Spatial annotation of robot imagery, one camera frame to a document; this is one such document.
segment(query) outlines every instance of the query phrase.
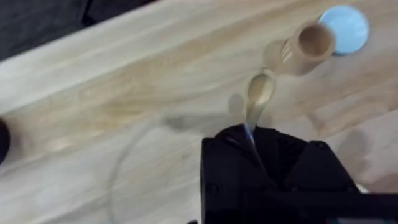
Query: metal spoon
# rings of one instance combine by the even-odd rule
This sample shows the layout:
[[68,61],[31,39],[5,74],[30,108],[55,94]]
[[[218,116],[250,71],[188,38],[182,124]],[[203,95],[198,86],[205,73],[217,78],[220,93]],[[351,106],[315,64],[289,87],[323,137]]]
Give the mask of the metal spoon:
[[244,130],[249,138],[250,145],[254,155],[257,157],[261,169],[266,173],[266,169],[253,138],[253,131],[256,128],[261,113],[264,111],[266,104],[272,98],[275,92],[275,76],[274,73],[265,69],[263,73],[255,75],[249,82],[248,92],[246,95],[246,121]]

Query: dark fabric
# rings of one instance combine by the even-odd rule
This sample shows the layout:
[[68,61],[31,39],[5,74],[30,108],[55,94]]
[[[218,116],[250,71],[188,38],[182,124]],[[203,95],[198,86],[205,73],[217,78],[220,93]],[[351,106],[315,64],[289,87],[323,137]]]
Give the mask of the dark fabric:
[[[0,0],[0,60],[83,29],[86,0]],[[89,14],[99,22],[149,0],[94,0]]]

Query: white lid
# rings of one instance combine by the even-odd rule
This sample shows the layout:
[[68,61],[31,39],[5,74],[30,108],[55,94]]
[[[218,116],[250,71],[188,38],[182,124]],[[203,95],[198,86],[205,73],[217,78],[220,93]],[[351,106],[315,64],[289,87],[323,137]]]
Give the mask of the white lid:
[[352,6],[335,6],[319,19],[335,35],[335,54],[352,54],[363,47],[369,37],[369,22]]

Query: wood grain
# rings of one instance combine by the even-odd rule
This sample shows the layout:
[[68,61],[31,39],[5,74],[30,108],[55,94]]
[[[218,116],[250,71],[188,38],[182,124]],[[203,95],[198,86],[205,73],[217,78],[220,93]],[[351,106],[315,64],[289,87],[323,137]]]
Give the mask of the wood grain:
[[[163,0],[3,61],[0,223],[200,219],[204,136],[241,123],[267,44],[354,1]],[[353,3],[365,48],[279,75],[260,124],[323,139],[373,192],[398,191],[398,5]]]

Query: cylindrical container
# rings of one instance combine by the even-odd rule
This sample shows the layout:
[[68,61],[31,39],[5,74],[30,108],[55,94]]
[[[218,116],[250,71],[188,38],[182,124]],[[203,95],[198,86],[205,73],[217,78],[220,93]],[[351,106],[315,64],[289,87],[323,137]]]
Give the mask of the cylindrical container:
[[331,57],[334,49],[331,31],[317,22],[308,22],[283,44],[277,41],[267,46],[264,62],[277,72],[303,75]]

